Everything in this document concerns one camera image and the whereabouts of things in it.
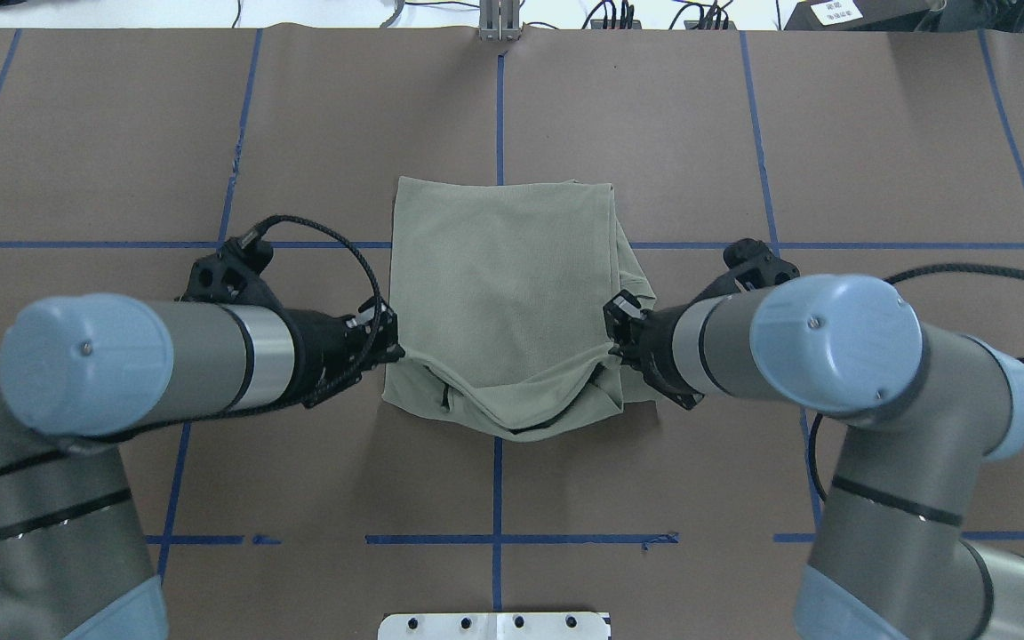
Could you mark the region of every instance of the fabric fold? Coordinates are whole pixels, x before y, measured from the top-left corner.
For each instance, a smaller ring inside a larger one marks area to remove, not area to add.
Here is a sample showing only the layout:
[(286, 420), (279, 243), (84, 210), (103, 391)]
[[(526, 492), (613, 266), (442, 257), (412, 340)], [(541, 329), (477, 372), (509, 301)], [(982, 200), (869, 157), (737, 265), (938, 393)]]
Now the fabric fold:
[(654, 397), (621, 372), (603, 325), (621, 288), (654, 302), (612, 185), (401, 178), (393, 248), (390, 304), (407, 356), (386, 369), (391, 404), (532, 441)]

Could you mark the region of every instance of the wire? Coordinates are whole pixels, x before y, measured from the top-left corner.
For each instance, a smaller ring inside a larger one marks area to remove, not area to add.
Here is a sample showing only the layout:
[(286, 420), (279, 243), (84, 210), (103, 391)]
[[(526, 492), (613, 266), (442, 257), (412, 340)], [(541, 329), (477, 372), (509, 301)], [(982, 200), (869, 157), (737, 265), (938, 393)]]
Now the wire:
[[(715, 19), (715, 17), (717, 22), (716, 29), (722, 29), (722, 15), (724, 13), (724, 9), (719, 7), (718, 4), (683, 3), (683, 7), (678, 9), (678, 13), (675, 13), (674, 19), (671, 20), (671, 26), (670, 28), (667, 28), (667, 31), (674, 29), (674, 26), (678, 24), (678, 18), (681, 17), (682, 13), (686, 12), (686, 10), (690, 7), (697, 8), (697, 25), (694, 28), (695, 30), (702, 30), (705, 25), (710, 24), (711, 19)], [(728, 24), (728, 15), (724, 17), (724, 20)]]
[(580, 28), (581, 30), (587, 29), (587, 25), (590, 25), (590, 18), (595, 15), (595, 11), (598, 11), (598, 8), (600, 7), (603, 7), (603, 29), (606, 29), (606, 19), (608, 19), (606, 17), (608, 15), (608, 13), (606, 13), (606, 7), (610, 7), (610, 12), (613, 13), (614, 0), (600, 0), (600, 3), (595, 4), (595, 7), (593, 7), (591, 11), (587, 12), (587, 19), (584, 20), (583, 26)]
[(472, 3), (461, 3), (460, 0), (437, 0), (435, 3), (406, 3), (407, 7), (441, 7), (444, 4), (458, 4), (460, 7), (468, 7), (469, 9), (479, 9), (479, 4)]
[(403, 10), (406, 10), (406, 0), (394, 0), (394, 12), (390, 13), (381, 25), (378, 25), (378, 29), (389, 29), (397, 22), (397, 17), (401, 16)]
[(812, 418), (812, 426), (808, 429), (808, 447), (805, 457), (808, 458), (808, 475), (812, 478), (812, 485), (821, 502), (824, 502), (828, 499), (828, 495), (824, 492), (824, 483), (820, 482), (820, 471), (816, 466), (816, 436), (820, 433), (820, 422), (822, 421), (824, 421), (824, 414), (816, 414), (816, 418)]
[[(998, 279), (1024, 281), (1024, 268), (1012, 266), (993, 266), (993, 264), (975, 264), (972, 262), (946, 262), (939, 264), (928, 264), (915, 268), (907, 268), (906, 271), (896, 272), (894, 275), (885, 279), (889, 285), (898, 285), (907, 280), (922, 279), (923, 275), (934, 275), (936, 272), (978, 272), (980, 275), (994, 275)], [(1024, 365), (1024, 357), (1019, 357), (1019, 361)], [(816, 494), (820, 500), (827, 499), (824, 485), (820, 482), (820, 471), (816, 463), (816, 438), (820, 430), (820, 422), (824, 420), (824, 415), (816, 414), (812, 419), (812, 426), (808, 432), (808, 473), (812, 477), (812, 485), (816, 487)]]
[[(367, 280), (370, 280), (370, 288), (373, 289), (374, 292), (374, 297), (373, 297), (374, 317), (373, 319), (370, 321), (370, 333), (367, 335), (366, 344), (361, 345), (361, 350), (357, 353), (356, 356), (353, 357), (353, 360), (350, 360), (349, 368), (347, 368), (344, 373), (339, 374), (338, 377), (334, 378), (330, 382), (326, 382), (325, 378), (324, 380), (319, 380), (318, 384), (315, 386), (312, 392), (307, 394), (306, 397), (292, 398), (291, 400), (284, 400), (276, 404), (267, 404), (264, 407), (256, 407), (254, 409), (241, 409), (237, 411), (219, 411), (219, 413), (216, 414), (208, 414), (206, 416), (199, 416), (196, 418), (186, 418), (182, 419), (182, 421), (154, 422), (153, 424), (150, 425), (141, 425), (133, 427), (131, 429), (126, 429), (124, 432), (110, 434), (110, 436), (93, 437), (90, 438), (90, 440), (105, 442), (105, 444), (118, 444), (118, 442), (131, 440), (131, 438), (138, 436), (138, 434), (147, 433), (151, 432), (152, 430), (168, 427), (171, 425), (182, 424), (182, 422), (188, 422), (188, 424), (191, 424), (191, 422), (203, 422), (203, 421), (226, 421), (226, 419), (231, 419), (231, 418), (247, 418), (252, 416), (259, 416), (261, 414), (269, 414), (272, 411), (288, 409), (288, 407), (292, 407), (295, 404), (305, 404), (305, 403), (317, 404), (318, 401), (325, 400), (327, 397), (330, 397), (330, 395), (333, 395), (335, 389), (341, 388), (341, 385), (345, 385), (346, 382), (349, 382), (350, 380), (353, 379), (354, 376), (357, 376), (357, 374), (361, 372), (361, 366), (366, 365), (367, 359), (369, 359), (370, 351), (371, 349), (374, 348), (374, 342), (378, 340), (378, 335), (381, 333), (381, 309), (383, 305), (386, 304), (385, 299), (383, 299), (381, 296), (381, 287), (379, 287), (378, 285), (377, 275), (374, 275), (374, 268), (370, 266), (370, 263), (366, 259), (366, 256), (361, 255), (361, 252), (358, 251), (358, 248), (356, 246), (353, 246), (353, 243), (350, 243), (349, 240), (346, 240), (345, 236), (342, 236), (341, 233), (335, 231), (334, 229), (330, 229), (329, 226), (325, 226), (324, 224), (313, 222), (312, 219), (300, 218), (300, 216), (296, 215), (269, 216), (269, 218), (263, 219), (263, 221), (256, 224), (256, 226), (253, 226), (252, 230), (245, 233), (244, 237), (248, 237), (248, 239), (261, 239), (261, 237), (263, 237), (268, 230), (271, 230), (272, 226), (284, 222), (290, 222), (294, 224), (300, 224), (302, 226), (308, 226), (310, 227), (310, 229), (321, 231), (326, 236), (330, 236), (331, 239), (337, 240), (338, 244), (344, 246), (346, 250), (352, 253), (353, 257), (358, 260), (358, 264), (359, 266), (361, 266), (361, 270), (366, 272)], [(45, 453), (43, 454), (32, 455), (29, 458), (22, 458), (19, 459), (19, 461), (11, 462), (9, 463), (9, 465), (3, 465), (2, 467), (0, 467), (0, 477), (15, 474), (17, 473), (17, 471), (30, 469), (32, 467), (36, 467), (39, 465), (44, 465), (45, 463), (48, 462), (61, 461), (61, 459), (69, 457), (70, 455), (66, 454), (61, 450), (54, 449), (50, 451), (45, 451)]]

